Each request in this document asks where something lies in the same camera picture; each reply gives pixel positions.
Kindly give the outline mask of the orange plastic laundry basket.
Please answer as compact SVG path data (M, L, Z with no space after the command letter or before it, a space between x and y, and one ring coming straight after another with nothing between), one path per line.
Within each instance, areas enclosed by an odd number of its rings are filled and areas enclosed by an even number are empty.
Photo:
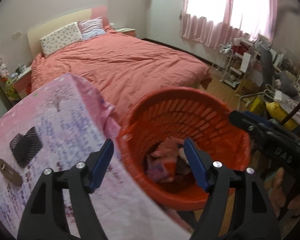
M213 162L236 171L250 162L249 135L230 123L230 113L226 104L194 88L168 87L143 96L117 137L126 170L156 203L177 211L203 209ZM146 158L167 139L183 146L192 171L184 179L158 183L146 173Z

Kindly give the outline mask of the brown shoe insole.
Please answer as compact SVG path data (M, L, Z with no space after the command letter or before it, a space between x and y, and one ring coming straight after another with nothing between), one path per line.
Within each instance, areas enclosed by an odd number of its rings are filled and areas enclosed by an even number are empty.
M23 184L21 175L11 168L3 159L0 159L0 172L14 186L21 186Z

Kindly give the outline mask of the beige and pink headboard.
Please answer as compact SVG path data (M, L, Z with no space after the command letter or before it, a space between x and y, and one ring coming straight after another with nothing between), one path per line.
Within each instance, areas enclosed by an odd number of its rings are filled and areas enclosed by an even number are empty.
M103 25L109 25L108 9L106 6L101 6L72 12L30 29L27 39L33 58L42 52L39 41L42 37L72 22L86 21L100 16L103 18Z

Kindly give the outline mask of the wall light switch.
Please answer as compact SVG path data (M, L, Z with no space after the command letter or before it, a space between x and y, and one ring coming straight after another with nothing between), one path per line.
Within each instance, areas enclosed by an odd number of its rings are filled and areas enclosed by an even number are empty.
M21 34L22 34L21 30L18 30L13 34L12 38L13 39L18 38Z

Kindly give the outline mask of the pink floral tablecloth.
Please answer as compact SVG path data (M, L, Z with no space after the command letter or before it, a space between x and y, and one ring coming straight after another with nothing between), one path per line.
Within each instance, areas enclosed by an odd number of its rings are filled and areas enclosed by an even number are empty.
M85 161L115 140L120 127L112 118L114 106L85 78L64 74L35 90L0 119L0 159L17 171L21 186L14 186L0 172L0 221L17 237L30 194L46 168L62 171ZM10 149L18 133L31 127L42 149L21 168ZM189 239L185 224L172 220L139 188L115 149L101 187L91 195L93 210L109 239Z

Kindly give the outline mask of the pink window curtain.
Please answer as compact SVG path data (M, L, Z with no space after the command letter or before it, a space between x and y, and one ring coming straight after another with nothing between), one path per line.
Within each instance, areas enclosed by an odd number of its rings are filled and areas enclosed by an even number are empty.
M273 41L278 0L183 0L180 36L209 48L234 38Z

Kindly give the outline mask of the coral pink bed duvet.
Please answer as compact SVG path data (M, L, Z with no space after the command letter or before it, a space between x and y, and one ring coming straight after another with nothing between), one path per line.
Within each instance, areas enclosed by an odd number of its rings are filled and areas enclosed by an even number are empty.
M114 105L113 118L123 122L144 95L164 87L207 88L212 81L207 64L166 46L118 33L110 28L89 40L68 45L32 61L32 90L72 73L92 83Z

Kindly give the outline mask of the black dotted mesh mat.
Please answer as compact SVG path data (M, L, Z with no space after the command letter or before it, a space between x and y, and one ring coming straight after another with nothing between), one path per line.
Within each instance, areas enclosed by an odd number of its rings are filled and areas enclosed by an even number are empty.
M18 133L9 146L21 168L25 168L43 147L35 127L31 127L25 134Z

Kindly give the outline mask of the pink striped pillow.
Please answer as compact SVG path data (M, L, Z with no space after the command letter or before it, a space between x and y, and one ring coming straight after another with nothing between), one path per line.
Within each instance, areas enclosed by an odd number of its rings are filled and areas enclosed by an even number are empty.
M86 21L78 21L77 24L83 40L89 40L106 33L103 28L103 18L101 16Z

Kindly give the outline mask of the pink left nightstand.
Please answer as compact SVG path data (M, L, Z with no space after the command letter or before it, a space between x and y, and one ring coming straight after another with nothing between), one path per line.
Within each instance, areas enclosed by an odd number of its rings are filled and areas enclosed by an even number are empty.
M32 68L27 67L25 72L21 73L13 83L13 88L21 99L31 94L31 75Z

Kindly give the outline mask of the cluttered desk with items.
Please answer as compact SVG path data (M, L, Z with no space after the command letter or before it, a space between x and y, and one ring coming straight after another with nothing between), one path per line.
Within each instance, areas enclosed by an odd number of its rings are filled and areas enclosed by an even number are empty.
M288 75L289 71L281 67L285 61L285 55L277 55L273 61L268 39L260 34L254 42L254 51L260 54L260 60L257 61L262 68L260 91L244 93L239 96L239 101L259 98L264 105L276 102L285 111L291 109L292 106L300 105L300 91Z

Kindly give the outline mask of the pink right nightstand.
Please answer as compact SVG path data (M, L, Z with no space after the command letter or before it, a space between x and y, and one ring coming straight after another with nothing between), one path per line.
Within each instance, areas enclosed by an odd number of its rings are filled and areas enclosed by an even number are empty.
M115 29L115 31L128 36L136 37L136 29L133 28L119 28L119 29Z

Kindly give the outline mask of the hanging plush toy stack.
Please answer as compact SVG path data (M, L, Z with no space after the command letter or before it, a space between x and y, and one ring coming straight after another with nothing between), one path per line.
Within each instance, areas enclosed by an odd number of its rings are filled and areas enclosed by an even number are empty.
M7 100L12 104L16 104L20 100L19 94L13 87L13 80L10 78L9 71L4 63L0 53L0 88L5 94Z

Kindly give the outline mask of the yellow bag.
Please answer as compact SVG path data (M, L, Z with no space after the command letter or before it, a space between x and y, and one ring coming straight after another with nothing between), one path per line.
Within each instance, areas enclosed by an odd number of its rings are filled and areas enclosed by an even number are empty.
M298 103L294 100L288 100L285 102L266 102L266 109L273 119L275 119L277 122L281 122L297 106L297 104ZM299 125L300 109L291 119L283 124L283 127L288 131L292 131Z

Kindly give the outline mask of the trash pile in basket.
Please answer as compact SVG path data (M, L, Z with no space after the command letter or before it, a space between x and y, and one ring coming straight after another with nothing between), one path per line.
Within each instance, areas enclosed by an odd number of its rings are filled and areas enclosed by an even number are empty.
M144 167L147 177L156 183L183 181L191 174L184 141L174 137L156 143L148 150Z

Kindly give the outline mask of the pink nightstand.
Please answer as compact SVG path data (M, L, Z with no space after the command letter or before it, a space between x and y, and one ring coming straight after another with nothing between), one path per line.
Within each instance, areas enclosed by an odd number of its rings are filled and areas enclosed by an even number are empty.
M119 28L119 29L115 29L115 31L128 36L136 37L136 29L133 28Z
M27 67L25 72L21 73L13 83L13 88L21 99L31 94L31 75L32 68Z

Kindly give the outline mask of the white floral pillow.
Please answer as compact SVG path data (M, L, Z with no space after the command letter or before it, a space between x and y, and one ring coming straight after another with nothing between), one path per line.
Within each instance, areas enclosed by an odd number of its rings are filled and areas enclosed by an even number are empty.
M73 22L42 37L39 41L44 56L49 57L60 49L82 40L78 24Z

